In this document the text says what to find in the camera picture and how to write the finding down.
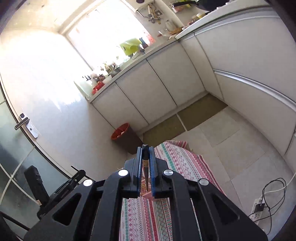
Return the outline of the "olive floor mat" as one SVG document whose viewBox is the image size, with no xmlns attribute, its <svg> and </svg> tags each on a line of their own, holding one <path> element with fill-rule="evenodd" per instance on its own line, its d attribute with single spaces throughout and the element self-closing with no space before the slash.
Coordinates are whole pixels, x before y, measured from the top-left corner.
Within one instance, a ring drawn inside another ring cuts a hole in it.
<svg viewBox="0 0 296 241">
<path fill-rule="evenodd" d="M 185 128 L 189 131 L 205 122 L 228 105 L 217 97 L 207 94 L 187 108 L 178 112 Z"/>
<path fill-rule="evenodd" d="M 143 134 L 143 142 L 149 146 L 156 147 L 164 141 L 171 140 L 183 132 L 185 132 L 185 128 L 175 114 L 145 132 Z"/>
</svg>

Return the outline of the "black chopstick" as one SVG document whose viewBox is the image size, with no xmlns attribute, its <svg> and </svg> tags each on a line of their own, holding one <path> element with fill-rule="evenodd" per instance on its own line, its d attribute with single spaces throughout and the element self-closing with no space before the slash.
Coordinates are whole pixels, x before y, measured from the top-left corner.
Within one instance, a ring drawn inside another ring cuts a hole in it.
<svg viewBox="0 0 296 241">
<path fill-rule="evenodd" d="M 144 179 L 145 179 L 145 186 L 146 190 L 149 189 L 149 146 L 143 145 L 142 146 L 142 166 L 144 169 Z"/>
</svg>

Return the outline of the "black wok pan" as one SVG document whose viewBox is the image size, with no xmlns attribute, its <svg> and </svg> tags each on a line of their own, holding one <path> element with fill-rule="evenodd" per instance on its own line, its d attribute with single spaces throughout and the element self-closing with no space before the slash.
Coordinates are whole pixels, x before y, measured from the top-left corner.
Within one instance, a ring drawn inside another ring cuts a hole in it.
<svg viewBox="0 0 296 241">
<path fill-rule="evenodd" d="M 198 1 L 179 1 L 173 3 L 173 8 L 184 6 L 187 4 L 195 5 L 197 8 L 205 11 L 214 11 L 216 8 L 224 6 L 228 0 L 198 0 Z"/>
</svg>

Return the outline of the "olive floor mat left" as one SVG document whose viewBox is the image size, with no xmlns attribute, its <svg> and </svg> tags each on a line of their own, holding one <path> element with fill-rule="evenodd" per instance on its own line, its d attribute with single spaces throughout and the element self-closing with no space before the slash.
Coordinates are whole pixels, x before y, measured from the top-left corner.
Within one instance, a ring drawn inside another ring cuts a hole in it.
<svg viewBox="0 0 296 241">
<path fill-rule="evenodd" d="M 149 146 L 156 147 L 164 141 L 171 140 L 183 132 L 185 132 L 185 128 L 175 114 L 145 132 L 143 134 L 143 142 Z"/>
</svg>

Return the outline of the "white power strip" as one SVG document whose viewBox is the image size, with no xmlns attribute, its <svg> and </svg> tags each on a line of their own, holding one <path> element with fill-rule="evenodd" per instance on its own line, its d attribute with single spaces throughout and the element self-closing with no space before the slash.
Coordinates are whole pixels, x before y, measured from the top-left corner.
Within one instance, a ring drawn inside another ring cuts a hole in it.
<svg viewBox="0 0 296 241">
<path fill-rule="evenodd" d="M 249 218 L 257 225 L 259 224 L 259 220 L 262 216 L 264 208 L 265 208 L 265 202 L 263 198 L 255 199 Z"/>
</svg>

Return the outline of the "white water heater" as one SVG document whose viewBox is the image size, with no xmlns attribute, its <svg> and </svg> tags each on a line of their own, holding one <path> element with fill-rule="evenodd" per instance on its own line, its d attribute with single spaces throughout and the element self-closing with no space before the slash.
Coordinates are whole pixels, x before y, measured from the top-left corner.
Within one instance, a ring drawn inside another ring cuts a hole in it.
<svg viewBox="0 0 296 241">
<path fill-rule="evenodd" d="M 142 8 L 145 8 L 148 4 L 154 2 L 154 0 L 130 0 L 127 1 L 134 11 L 138 11 Z"/>
</svg>

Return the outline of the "olive floor mat right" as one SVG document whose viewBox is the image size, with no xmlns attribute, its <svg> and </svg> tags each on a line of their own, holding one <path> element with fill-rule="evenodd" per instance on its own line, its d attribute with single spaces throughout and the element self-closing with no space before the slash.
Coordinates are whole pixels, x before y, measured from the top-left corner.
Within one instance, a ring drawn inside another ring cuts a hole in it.
<svg viewBox="0 0 296 241">
<path fill-rule="evenodd" d="M 189 131 L 205 122 L 228 105 L 217 97 L 207 94 L 187 108 L 178 112 L 185 128 Z"/>
</svg>

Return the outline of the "red lined trash bin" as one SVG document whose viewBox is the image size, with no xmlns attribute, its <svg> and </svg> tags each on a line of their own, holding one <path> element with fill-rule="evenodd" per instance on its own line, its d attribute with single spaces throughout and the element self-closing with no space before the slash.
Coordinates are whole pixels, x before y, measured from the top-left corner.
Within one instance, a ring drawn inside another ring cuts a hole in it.
<svg viewBox="0 0 296 241">
<path fill-rule="evenodd" d="M 136 154 L 137 148 L 143 145 L 129 123 L 124 123 L 117 128 L 111 135 L 111 140 L 132 155 Z"/>
</svg>

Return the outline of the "green plastic dish rack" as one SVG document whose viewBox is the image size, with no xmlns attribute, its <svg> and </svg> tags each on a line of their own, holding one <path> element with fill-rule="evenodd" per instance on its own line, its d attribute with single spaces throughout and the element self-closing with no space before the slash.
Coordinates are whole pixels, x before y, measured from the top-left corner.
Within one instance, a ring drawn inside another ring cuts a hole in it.
<svg viewBox="0 0 296 241">
<path fill-rule="evenodd" d="M 139 46 L 141 44 L 142 43 L 139 39 L 134 38 L 121 43 L 120 47 L 124 51 L 126 56 L 130 56 L 139 50 Z"/>
</svg>

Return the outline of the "white kettle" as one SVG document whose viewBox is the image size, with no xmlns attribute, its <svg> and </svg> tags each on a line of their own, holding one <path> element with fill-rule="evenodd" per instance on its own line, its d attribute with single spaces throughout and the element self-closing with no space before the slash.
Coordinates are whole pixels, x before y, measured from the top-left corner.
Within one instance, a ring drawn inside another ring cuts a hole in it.
<svg viewBox="0 0 296 241">
<path fill-rule="evenodd" d="M 166 25 L 166 29 L 169 32 L 172 32 L 173 30 L 175 30 L 177 28 L 176 25 L 170 20 L 166 20 L 165 25 Z"/>
</svg>

